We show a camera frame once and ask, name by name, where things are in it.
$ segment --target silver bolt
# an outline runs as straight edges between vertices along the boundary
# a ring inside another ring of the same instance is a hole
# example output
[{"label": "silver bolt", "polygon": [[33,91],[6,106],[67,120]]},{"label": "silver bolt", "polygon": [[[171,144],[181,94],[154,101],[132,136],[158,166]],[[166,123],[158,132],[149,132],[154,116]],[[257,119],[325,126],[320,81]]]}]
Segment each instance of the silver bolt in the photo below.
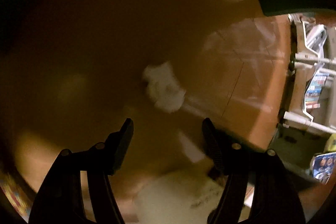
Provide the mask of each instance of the silver bolt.
[{"label": "silver bolt", "polygon": [[269,156],[275,156],[275,155],[276,155],[275,151],[272,150],[272,149],[267,150],[267,154],[268,154]]},{"label": "silver bolt", "polygon": [[69,149],[63,149],[63,150],[61,151],[61,155],[62,155],[63,157],[68,156],[69,154],[70,154],[70,150],[69,150]]},{"label": "silver bolt", "polygon": [[231,147],[234,149],[234,150],[239,150],[242,148],[242,146],[239,144],[239,143],[233,143],[231,145]]},{"label": "silver bolt", "polygon": [[96,149],[104,149],[105,148],[105,144],[104,143],[97,143],[96,145],[95,145],[95,148]]}]

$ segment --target wooden floor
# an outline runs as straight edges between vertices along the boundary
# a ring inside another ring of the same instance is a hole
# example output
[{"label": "wooden floor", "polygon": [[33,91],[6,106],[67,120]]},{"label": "wooden floor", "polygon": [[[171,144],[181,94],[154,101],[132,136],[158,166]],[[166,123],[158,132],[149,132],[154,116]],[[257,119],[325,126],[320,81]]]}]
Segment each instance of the wooden floor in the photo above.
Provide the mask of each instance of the wooden floor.
[{"label": "wooden floor", "polygon": [[[206,117],[265,149],[290,30],[285,16],[254,18],[259,10],[243,0],[39,0],[0,59],[1,123],[22,176],[37,191],[61,149],[86,150],[130,117],[134,137],[111,179],[125,216],[143,185],[202,159]],[[142,82],[147,65],[166,61],[186,90],[172,114]]]}]

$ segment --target crumpled white cloth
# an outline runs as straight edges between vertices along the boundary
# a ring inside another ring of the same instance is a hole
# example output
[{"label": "crumpled white cloth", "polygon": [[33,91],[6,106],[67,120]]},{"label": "crumpled white cloth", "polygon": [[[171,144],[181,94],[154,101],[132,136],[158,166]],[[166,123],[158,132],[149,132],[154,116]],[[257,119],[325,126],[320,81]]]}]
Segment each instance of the crumpled white cloth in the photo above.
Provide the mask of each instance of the crumpled white cloth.
[{"label": "crumpled white cloth", "polygon": [[180,86],[169,61],[160,66],[147,66],[142,78],[148,82],[146,92],[155,107],[167,113],[180,109],[186,90]]}]

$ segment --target screw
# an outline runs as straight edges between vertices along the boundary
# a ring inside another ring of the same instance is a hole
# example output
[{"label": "screw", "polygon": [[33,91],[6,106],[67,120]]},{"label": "screw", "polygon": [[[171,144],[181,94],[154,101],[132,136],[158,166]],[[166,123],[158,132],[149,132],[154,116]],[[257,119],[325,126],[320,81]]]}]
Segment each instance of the screw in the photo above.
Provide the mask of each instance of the screw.
[{"label": "screw", "polygon": [[63,150],[61,151],[61,155],[62,155],[63,157],[68,156],[69,154],[70,154],[70,150],[69,150],[69,149],[63,149]]},{"label": "screw", "polygon": [[275,156],[275,155],[276,155],[275,151],[272,150],[272,149],[267,150],[267,154],[268,154],[269,156]]},{"label": "screw", "polygon": [[95,148],[96,149],[104,149],[105,148],[105,144],[104,143],[97,143],[96,145],[95,145]]},{"label": "screw", "polygon": [[234,149],[234,150],[239,150],[242,148],[242,146],[239,144],[239,143],[233,143],[231,145],[231,147]]}]

